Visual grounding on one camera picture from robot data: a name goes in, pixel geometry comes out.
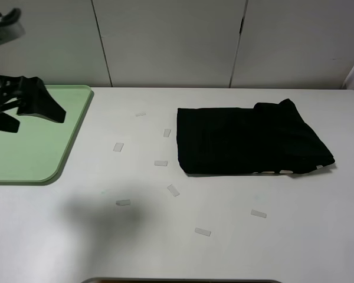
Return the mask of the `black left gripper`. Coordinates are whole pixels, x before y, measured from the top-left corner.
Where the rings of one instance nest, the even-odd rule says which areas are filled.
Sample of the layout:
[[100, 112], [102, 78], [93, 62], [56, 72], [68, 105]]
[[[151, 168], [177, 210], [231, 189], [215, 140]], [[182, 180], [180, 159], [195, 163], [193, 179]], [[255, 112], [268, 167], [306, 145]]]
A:
[[17, 108], [19, 116], [64, 123], [66, 111], [52, 98], [42, 79], [0, 75], [0, 131], [17, 133], [20, 122], [1, 113]]

